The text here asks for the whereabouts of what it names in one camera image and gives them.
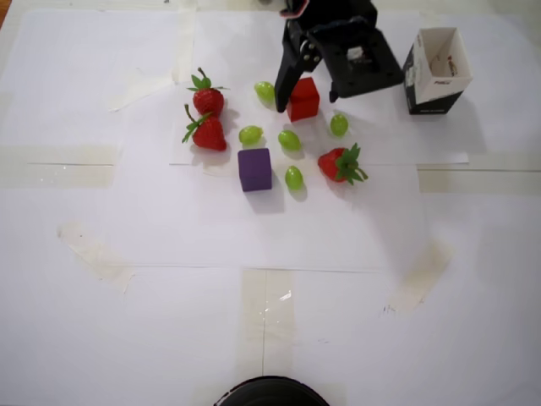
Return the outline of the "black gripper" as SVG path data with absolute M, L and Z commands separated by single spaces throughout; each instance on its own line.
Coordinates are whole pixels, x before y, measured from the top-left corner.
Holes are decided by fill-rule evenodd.
M 361 21 L 374 28 L 378 11 L 369 0 L 311 0 L 295 2 L 295 20 L 288 20 L 282 37 L 283 54 L 275 83 L 275 104 L 284 112 L 303 73 L 312 73 L 321 61 L 320 51 L 304 29 L 342 21 Z M 331 83 L 330 103 L 342 97 L 342 86 Z

